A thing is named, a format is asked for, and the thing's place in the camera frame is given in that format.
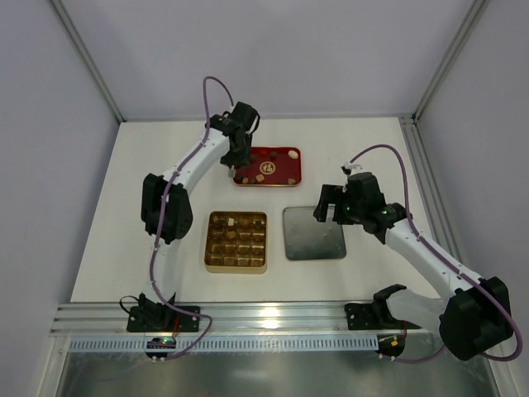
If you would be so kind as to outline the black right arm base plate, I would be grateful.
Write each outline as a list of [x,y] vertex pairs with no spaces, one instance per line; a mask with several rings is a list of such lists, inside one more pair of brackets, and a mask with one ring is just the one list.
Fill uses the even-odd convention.
[[350,331],[397,329],[400,322],[388,310],[386,303],[348,303],[344,306]]

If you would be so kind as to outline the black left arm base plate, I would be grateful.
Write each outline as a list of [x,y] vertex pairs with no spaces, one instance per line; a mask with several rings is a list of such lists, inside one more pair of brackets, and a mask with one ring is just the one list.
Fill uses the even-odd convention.
[[175,312],[166,306],[146,308],[134,306],[130,310],[126,330],[128,332],[197,332],[199,328],[200,307],[181,306],[180,309],[191,315]]

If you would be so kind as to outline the silver tin lid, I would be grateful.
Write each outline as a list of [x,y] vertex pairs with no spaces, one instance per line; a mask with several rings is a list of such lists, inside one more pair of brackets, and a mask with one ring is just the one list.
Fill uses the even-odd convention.
[[327,216],[324,222],[313,217],[313,207],[283,210],[285,255],[290,261],[341,260],[346,257],[342,225]]

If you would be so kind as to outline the gold chocolate tin box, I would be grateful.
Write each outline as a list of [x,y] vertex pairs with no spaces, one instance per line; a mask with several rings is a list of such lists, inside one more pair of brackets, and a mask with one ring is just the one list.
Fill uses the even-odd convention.
[[[228,219],[235,224],[228,226]],[[265,221],[257,227],[255,221]],[[214,211],[207,224],[204,265],[210,273],[262,275],[267,270],[268,217],[263,212]],[[236,232],[229,240],[228,232]]]

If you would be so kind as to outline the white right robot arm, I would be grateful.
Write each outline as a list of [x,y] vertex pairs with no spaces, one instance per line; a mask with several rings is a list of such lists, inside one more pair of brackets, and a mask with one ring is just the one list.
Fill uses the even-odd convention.
[[332,211],[333,222],[362,226],[408,261],[438,295],[430,299],[404,285],[392,285],[374,296],[384,315],[436,334],[462,361],[514,335],[508,288],[499,278],[485,279],[449,256],[412,225],[402,204],[386,202],[372,173],[344,171],[345,185],[322,186],[314,218],[325,222]]

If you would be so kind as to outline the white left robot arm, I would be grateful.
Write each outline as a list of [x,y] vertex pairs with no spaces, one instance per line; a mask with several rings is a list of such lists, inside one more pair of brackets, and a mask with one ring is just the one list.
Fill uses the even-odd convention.
[[229,170],[250,163],[253,133],[260,115],[251,105],[238,102],[231,110],[207,119],[204,136],[183,159],[162,175],[144,178],[141,221],[153,237],[149,286],[129,314],[129,332],[165,332],[179,315],[175,273],[181,241],[193,224],[190,196],[200,179],[219,163]]

